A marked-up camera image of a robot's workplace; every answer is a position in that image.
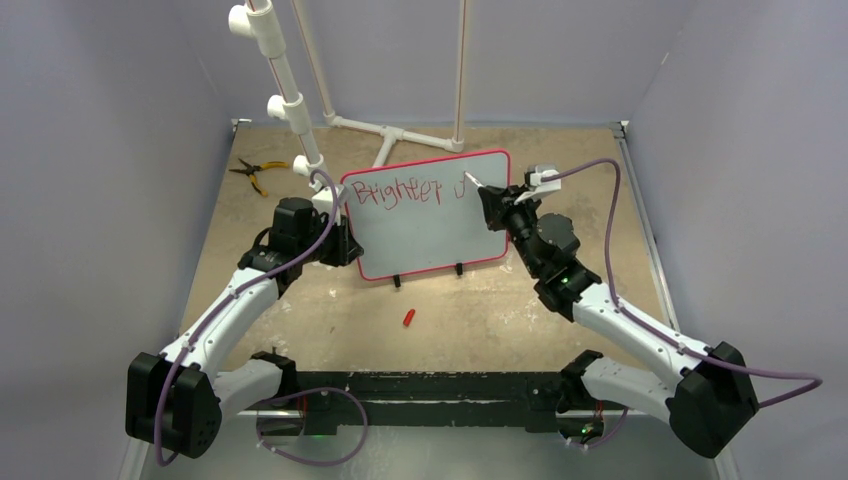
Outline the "red white marker pen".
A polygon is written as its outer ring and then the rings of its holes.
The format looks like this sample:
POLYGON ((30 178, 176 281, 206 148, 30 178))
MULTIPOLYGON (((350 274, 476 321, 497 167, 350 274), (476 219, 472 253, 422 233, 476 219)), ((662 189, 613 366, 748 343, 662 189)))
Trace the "red white marker pen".
POLYGON ((483 188, 483 187, 484 187, 484 184, 483 184, 483 183, 481 183, 481 182, 480 182, 480 181, 479 181, 479 180, 478 180, 478 179, 477 179, 474 175, 472 175, 470 172, 465 171, 465 172, 464 172, 464 176, 465 176, 465 177, 467 178, 467 180, 468 180, 469 182, 471 182, 471 183, 472 183, 472 184, 473 184, 476 188, 483 188))

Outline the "pink-rimmed whiteboard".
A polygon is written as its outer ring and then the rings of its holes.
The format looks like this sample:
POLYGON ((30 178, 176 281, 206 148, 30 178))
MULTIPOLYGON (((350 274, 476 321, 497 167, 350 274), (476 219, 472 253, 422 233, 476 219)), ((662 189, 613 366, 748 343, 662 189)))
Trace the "pink-rimmed whiteboard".
POLYGON ((477 188, 464 172, 505 187, 511 166, 509 153, 494 149, 344 174, 345 213, 364 250, 361 277, 377 281, 502 258, 507 236, 487 229, 477 188))

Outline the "red marker cap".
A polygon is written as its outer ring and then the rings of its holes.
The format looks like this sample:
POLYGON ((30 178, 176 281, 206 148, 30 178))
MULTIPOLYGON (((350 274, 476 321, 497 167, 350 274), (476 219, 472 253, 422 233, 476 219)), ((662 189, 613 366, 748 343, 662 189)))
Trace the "red marker cap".
POLYGON ((412 321, 413 321, 413 319, 414 319, 414 317, 415 317, 415 314, 416 314, 416 310, 415 310, 415 309, 410 309, 410 310, 406 313, 406 315, 404 316, 403 322, 402 322, 402 325, 403 325, 405 328, 408 328, 408 327, 411 325, 411 323, 412 323, 412 321))

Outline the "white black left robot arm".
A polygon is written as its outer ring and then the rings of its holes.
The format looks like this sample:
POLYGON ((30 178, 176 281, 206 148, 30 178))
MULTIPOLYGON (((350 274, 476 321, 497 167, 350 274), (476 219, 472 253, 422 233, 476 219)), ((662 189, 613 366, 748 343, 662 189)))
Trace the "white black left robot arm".
POLYGON ((158 353, 141 352, 127 377, 125 431, 134 439, 196 459, 223 423, 260 404, 292 405, 300 394, 296 364, 273 352, 253 354, 240 368, 224 361, 249 328, 300 278, 305 265, 344 267, 363 252, 337 209, 288 197, 272 224, 241 256, 225 289, 188 330, 158 353))

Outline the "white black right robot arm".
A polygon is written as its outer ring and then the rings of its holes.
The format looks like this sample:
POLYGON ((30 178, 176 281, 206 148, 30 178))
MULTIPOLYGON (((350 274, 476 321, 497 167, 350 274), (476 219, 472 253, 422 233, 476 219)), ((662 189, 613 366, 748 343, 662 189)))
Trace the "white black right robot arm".
POLYGON ((759 411, 742 353, 727 342, 710 346, 687 337, 653 318, 637 323, 638 309, 578 260, 572 221, 538 215, 541 203, 527 199, 528 191, 479 188, 487 228, 507 233, 549 311, 600 334, 643 365, 582 353, 562 372, 560 409, 611 401, 666 423, 692 452, 716 457, 759 411))

